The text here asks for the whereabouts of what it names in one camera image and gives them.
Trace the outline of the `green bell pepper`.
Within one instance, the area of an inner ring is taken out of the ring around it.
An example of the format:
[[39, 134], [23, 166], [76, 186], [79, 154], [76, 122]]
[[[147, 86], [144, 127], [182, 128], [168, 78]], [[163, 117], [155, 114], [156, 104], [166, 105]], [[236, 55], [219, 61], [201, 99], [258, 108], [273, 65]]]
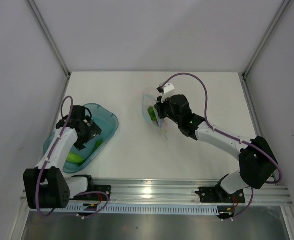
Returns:
[[157, 121], [157, 117], [156, 117], [156, 114], [155, 114], [154, 108], [153, 108], [152, 106], [150, 106], [150, 107], [147, 109], [147, 112], [148, 112], [148, 115], [149, 115], [150, 119], [151, 119], [153, 122], [156, 122], [156, 121]]

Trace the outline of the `aluminium table edge rail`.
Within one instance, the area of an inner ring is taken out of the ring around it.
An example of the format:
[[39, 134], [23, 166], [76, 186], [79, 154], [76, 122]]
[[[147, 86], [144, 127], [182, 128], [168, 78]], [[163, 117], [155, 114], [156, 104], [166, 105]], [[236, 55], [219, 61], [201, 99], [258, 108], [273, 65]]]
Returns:
[[214, 197], [216, 180], [160, 180], [160, 179], [93, 179], [94, 186], [101, 190], [108, 186], [110, 202], [129, 205], [193, 205], [287, 207], [292, 205], [289, 190], [285, 186], [264, 185], [261, 189], [246, 188], [223, 202]]

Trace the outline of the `green cucumber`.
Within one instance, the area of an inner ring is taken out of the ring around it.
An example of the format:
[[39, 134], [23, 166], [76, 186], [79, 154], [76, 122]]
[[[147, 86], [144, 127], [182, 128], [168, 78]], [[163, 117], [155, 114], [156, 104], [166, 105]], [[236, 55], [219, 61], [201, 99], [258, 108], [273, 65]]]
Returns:
[[80, 155], [70, 152], [68, 153], [66, 161], [72, 164], [80, 165], [84, 162], [84, 159]]

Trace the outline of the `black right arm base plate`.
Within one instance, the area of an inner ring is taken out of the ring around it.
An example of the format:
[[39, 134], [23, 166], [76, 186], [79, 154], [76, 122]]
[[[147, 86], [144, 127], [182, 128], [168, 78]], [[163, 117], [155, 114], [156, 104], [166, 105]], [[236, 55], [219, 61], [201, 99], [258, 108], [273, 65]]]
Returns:
[[224, 190], [217, 187], [202, 186], [195, 191], [195, 194], [199, 196], [201, 203], [245, 203], [243, 190], [238, 190], [233, 194], [228, 194]]

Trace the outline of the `teal plastic tray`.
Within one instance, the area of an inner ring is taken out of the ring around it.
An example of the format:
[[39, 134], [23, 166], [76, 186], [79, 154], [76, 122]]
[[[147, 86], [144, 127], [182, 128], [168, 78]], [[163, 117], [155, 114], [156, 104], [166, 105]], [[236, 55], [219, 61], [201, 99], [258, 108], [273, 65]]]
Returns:
[[[74, 126], [77, 120], [84, 119], [92, 119], [102, 132], [87, 142], [85, 149], [77, 150], [74, 147], [74, 143], [77, 140]], [[55, 125], [54, 132], [45, 141], [43, 145], [44, 156], [37, 166], [42, 167], [44, 162], [46, 162], [45, 169], [54, 167], [67, 174], [74, 174], [83, 170], [114, 136], [118, 125], [117, 117], [98, 104], [73, 105], [71, 116], [61, 115], [61, 118]], [[95, 142], [100, 139], [103, 140], [103, 143], [94, 153], [91, 153]], [[67, 162], [68, 153], [78, 154], [84, 159], [84, 162], [82, 164]]]

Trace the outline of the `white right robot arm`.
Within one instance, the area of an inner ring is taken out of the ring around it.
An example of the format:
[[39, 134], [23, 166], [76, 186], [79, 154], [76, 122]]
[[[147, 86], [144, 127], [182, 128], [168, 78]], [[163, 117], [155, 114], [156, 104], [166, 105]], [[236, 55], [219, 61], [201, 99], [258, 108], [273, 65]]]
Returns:
[[217, 183], [215, 196], [219, 201], [228, 201], [244, 188], [262, 188], [276, 171], [277, 161], [266, 139], [241, 138], [210, 126], [204, 117], [192, 112], [184, 95], [177, 94], [166, 100], [159, 96], [154, 108], [160, 119], [177, 124], [184, 136], [210, 144], [238, 160], [239, 170]]

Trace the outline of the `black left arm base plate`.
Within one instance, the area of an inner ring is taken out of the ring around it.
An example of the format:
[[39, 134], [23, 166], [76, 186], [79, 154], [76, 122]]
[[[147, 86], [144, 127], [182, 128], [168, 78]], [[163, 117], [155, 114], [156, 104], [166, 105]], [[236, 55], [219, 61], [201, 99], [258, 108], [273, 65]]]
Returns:
[[110, 185], [94, 185], [93, 187], [90, 187], [86, 193], [89, 192], [96, 192], [91, 194], [85, 194], [85, 195], [77, 195], [72, 198], [72, 200], [75, 201], [105, 201], [106, 195], [110, 197], [111, 193], [111, 186]]

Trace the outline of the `clear zip top bag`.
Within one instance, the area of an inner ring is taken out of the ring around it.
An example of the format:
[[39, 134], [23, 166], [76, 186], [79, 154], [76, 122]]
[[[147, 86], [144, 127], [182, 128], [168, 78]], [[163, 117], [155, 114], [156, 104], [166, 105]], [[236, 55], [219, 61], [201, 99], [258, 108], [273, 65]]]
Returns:
[[167, 136], [167, 120], [160, 119], [155, 109], [158, 91], [155, 88], [147, 87], [142, 92], [142, 116], [145, 122], [156, 129], [163, 137], [168, 140]]

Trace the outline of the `green chili pepper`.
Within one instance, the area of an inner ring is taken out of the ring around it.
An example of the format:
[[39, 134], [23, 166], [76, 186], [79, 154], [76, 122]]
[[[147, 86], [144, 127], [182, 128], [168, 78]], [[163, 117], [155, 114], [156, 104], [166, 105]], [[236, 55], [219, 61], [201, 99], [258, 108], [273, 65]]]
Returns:
[[94, 153], [94, 152], [99, 148], [99, 146], [100, 146], [102, 143], [103, 143], [103, 140], [102, 140], [102, 139], [97, 140], [97, 141], [95, 142], [94, 147], [92, 148], [91, 153]]

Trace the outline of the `left aluminium frame post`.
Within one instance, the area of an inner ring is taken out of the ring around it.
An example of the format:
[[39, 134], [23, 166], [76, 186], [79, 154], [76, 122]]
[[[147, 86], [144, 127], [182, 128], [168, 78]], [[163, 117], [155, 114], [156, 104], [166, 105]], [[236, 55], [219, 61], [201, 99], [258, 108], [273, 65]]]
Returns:
[[25, 0], [26, 5], [28, 6], [32, 16], [35, 19], [35, 22], [38, 25], [39, 30], [41, 31], [45, 41], [47, 42], [47, 45], [49, 46], [53, 56], [55, 57], [56, 61], [58, 62], [64, 76], [68, 79], [71, 75], [70, 71], [68, 70], [68, 67], [63, 60], [63, 57], [49, 31], [49, 28], [47, 27], [47, 24], [45, 23], [45, 20], [34, 0]]

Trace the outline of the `aluminium frame post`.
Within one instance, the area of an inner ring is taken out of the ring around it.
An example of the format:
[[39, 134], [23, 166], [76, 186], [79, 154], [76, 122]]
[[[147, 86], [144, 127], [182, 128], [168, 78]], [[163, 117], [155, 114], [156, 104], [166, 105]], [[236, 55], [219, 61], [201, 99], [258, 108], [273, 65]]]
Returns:
[[293, 3], [292, 0], [282, 0], [280, 6], [278, 7], [276, 13], [274, 14], [271, 22], [269, 23], [266, 31], [264, 32], [259, 44], [257, 45], [255, 51], [253, 52], [252, 57], [250, 58], [246, 68], [242, 73], [242, 78], [246, 80], [254, 68], [255, 64], [261, 57], [262, 53], [264, 52], [265, 48], [269, 44], [272, 36], [274, 35], [276, 29], [279, 27], [282, 19], [284, 18], [286, 12], [290, 8], [291, 4]]
[[26, 5], [28, 6], [32, 16], [35, 19], [35, 22], [38, 25], [39, 30], [41, 31], [45, 41], [47, 42], [47, 45], [49, 46], [53, 56], [55, 57], [56, 61], [58, 62], [64, 76], [68, 79], [71, 75], [70, 71], [68, 70], [68, 67], [63, 60], [63, 57], [49, 31], [49, 28], [47, 27], [47, 24], [45, 23], [45, 20], [34, 0], [25, 0]]

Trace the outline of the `right aluminium frame post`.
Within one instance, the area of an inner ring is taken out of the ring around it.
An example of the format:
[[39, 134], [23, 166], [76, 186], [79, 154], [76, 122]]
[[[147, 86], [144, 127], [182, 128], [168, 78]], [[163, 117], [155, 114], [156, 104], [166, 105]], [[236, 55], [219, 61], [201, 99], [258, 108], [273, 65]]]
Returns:
[[242, 78], [246, 80], [254, 68], [255, 64], [261, 57], [262, 53], [264, 52], [265, 48], [269, 44], [272, 36], [274, 35], [276, 29], [279, 27], [282, 19], [284, 18], [286, 12], [290, 8], [291, 4], [293, 3], [292, 0], [282, 0], [280, 6], [278, 7], [276, 13], [274, 14], [271, 22], [269, 23], [266, 31], [264, 32], [259, 44], [257, 45], [255, 51], [253, 52], [252, 57], [250, 58], [246, 68], [242, 73]]

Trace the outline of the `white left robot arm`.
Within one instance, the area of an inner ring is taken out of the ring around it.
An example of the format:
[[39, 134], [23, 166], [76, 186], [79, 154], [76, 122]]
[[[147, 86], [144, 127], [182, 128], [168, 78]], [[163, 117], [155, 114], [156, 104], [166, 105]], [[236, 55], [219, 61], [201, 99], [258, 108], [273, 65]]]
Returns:
[[66, 180], [62, 175], [71, 148], [83, 150], [87, 142], [101, 133], [91, 117], [88, 108], [72, 106], [69, 114], [56, 124], [54, 138], [43, 158], [34, 168], [24, 171], [23, 183], [30, 209], [38, 212], [42, 209], [61, 209], [76, 195], [84, 200], [90, 200], [95, 195], [95, 187], [89, 184], [87, 176]]

